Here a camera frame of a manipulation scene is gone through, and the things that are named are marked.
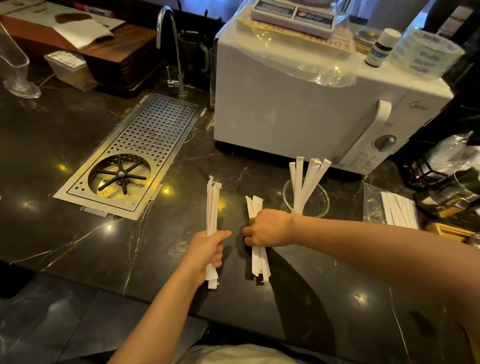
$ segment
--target drip tray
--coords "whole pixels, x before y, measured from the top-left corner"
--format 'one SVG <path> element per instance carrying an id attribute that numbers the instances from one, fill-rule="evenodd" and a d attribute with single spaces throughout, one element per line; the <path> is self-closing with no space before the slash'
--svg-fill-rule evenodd
<path id="1" fill-rule="evenodd" d="M 137 220 L 200 113 L 198 105 L 150 96 L 54 198 Z"/>

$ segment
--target midea logo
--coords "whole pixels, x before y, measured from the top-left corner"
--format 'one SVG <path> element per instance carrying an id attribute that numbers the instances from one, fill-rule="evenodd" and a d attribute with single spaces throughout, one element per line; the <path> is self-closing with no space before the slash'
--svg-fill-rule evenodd
<path id="1" fill-rule="evenodd" d="M 411 109 L 420 109 L 420 110 L 428 110 L 428 107 L 421 105 L 418 101 L 414 101 L 410 104 Z"/>

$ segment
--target microwave knob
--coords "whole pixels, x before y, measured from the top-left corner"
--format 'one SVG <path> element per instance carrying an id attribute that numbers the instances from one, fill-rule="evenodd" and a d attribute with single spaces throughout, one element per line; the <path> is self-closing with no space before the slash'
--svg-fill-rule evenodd
<path id="1" fill-rule="evenodd" d="M 396 143 L 396 136 L 394 135 L 382 135 L 375 140 L 373 146 L 378 149 L 379 152 L 385 152 Z"/>

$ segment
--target hand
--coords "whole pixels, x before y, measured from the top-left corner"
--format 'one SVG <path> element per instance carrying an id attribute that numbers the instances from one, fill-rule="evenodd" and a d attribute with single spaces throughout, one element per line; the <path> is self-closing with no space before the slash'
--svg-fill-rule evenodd
<path id="1" fill-rule="evenodd" d="M 201 231 L 193 236 L 180 266 L 194 275 L 198 287 L 205 281 L 208 263 L 212 262 L 215 268 L 222 265 L 222 240 L 231 234 L 231 231 L 217 231 L 207 236 L 206 231 Z"/>
<path id="2" fill-rule="evenodd" d="M 293 243 L 293 214 L 261 210 L 250 219 L 250 226 L 243 228 L 245 244 L 250 246 L 286 246 Z"/>

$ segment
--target person's left hand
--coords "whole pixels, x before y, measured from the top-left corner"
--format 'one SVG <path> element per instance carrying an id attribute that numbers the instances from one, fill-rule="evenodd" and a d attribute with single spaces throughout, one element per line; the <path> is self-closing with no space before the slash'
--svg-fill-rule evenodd
<path id="1" fill-rule="evenodd" d="M 193 236 L 180 266 L 194 274 L 198 287 L 205 281 L 208 263 L 212 262 L 215 268 L 222 265 L 222 240 L 231 234 L 231 231 L 217 231 L 207 236 L 206 231 L 201 231 Z"/>

